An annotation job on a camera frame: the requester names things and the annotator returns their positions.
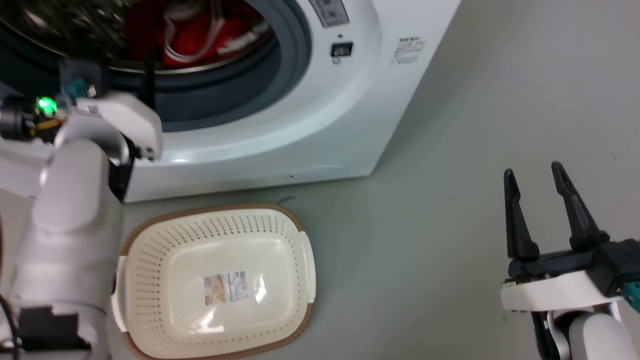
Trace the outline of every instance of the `laundry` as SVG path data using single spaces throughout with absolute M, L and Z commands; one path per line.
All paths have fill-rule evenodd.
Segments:
M 231 57 L 269 26 L 242 0 L 142 0 L 129 10 L 125 38 L 130 60 L 149 53 L 184 67 Z

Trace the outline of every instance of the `black cable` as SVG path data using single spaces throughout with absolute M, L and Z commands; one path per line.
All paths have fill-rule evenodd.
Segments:
M 9 303 L 2 295 L 0 295 L 0 306 L 4 311 L 6 321 L 9 323 L 9 330 L 11 330 L 11 338 L 13 340 L 13 349 L 11 350 L 11 353 L 13 354 L 13 360 L 18 360 L 18 357 L 20 356 L 20 348 L 18 346 L 18 329 L 15 327 L 15 322 L 13 322 L 11 306 L 9 306 Z

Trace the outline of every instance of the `brown basket rim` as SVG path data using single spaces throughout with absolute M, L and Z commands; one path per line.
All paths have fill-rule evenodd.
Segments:
M 209 213 L 209 212 L 213 212 L 213 211 L 239 210 L 239 209 L 272 209 L 272 210 L 279 211 L 279 212 L 283 213 L 284 215 L 286 215 L 288 218 L 290 218 L 291 221 L 293 221 L 293 224 L 296 226 L 298 231 L 304 231 L 304 228 L 302 227 L 302 223 L 300 222 L 298 217 L 296 217 L 296 215 L 294 215 L 290 210 L 288 210 L 286 208 L 283 208 L 282 206 L 279 206 L 279 205 L 276 205 L 276 204 L 265 204 L 265 203 L 234 204 L 234 205 L 216 206 L 216 207 L 213 207 L 213 208 L 191 209 L 191 210 L 180 211 L 180 212 L 172 213 L 172 214 L 168 214 L 168 215 L 163 215 L 163 216 L 156 217 L 156 218 L 153 218 L 153 219 L 145 221 L 144 223 L 139 225 L 137 228 L 135 228 L 134 231 L 131 232 L 131 234 L 127 238 L 127 241 L 122 246 L 122 251 L 120 252 L 120 255 L 121 256 L 128 255 L 129 251 L 131 250 L 131 245 L 133 244 L 133 241 L 138 237 L 138 235 L 142 231 L 144 231 L 146 228 L 150 227 L 151 225 L 157 224 L 159 222 L 167 221 L 167 220 L 173 220 L 174 218 L 189 216 L 189 215 L 195 215 L 195 214 L 201 214 L 201 213 Z M 300 335 L 302 335 L 302 332 L 304 332 L 307 329 L 307 326 L 309 325 L 309 321 L 311 321 L 311 317 L 314 314 L 314 308 L 315 308 L 315 304 L 314 303 L 309 303 L 307 305 L 307 312 L 305 313 L 305 317 L 304 317 L 304 319 L 302 319 L 302 323 L 300 324 L 300 326 L 293 332 L 293 334 L 289 335 L 288 337 L 286 337 L 286 338 L 284 338 L 284 339 L 282 339 L 280 341 L 276 341 L 274 343 L 270 343 L 270 344 L 263 345 L 263 346 L 260 346 L 260 347 L 250 348 L 248 350 L 232 352 L 232 353 L 229 353 L 229 354 L 220 354 L 220 355 L 215 355 L 215 356 L 204 356 L 204 357 L 188 357 L 188 358 L 184 358 L 184 359 L 181 359 L 181 360 L 234 360 L 234 359 L 240 359 L 242 357 L 247 357 L 247 356 L 255 356 L 255 355 L 258 355 L 258 354 L 262 354 L 264 352 L 268 352 L 268 351 L 275 350 L 277 348 L 283 347 L 285 345 L 290 344 L 295 339 L 299 338 Z M 153 357 L 153 356 L 147 355 L 147 353 L 145 353 L 142 350 L 140 350 L 140 348 L 133 341 L 133 338 L 131 337 L 131 334 L 129 334 L 128 331 L 123 332 L 122 333 L 122 337 L 124 339 L 125 344 L 129 348 L 129 350 L 138 359 L 140 359 L 140 360 L 163 360 L 163 359 L 158 358 L 158 357 Z

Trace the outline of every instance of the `white plastic basket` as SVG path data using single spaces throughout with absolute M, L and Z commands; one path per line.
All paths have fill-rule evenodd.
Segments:
M 291 212 L 229 206 L 138 227 L 120 256 L 115 288 L 116 323 L 140 359 L 235 359 L 304 331 L 316 270 Z

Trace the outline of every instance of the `basket label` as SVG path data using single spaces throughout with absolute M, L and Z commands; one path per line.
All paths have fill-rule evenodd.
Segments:
M 204 304 L 229 304 L 249 298 L 246 270 L 204 278 Z

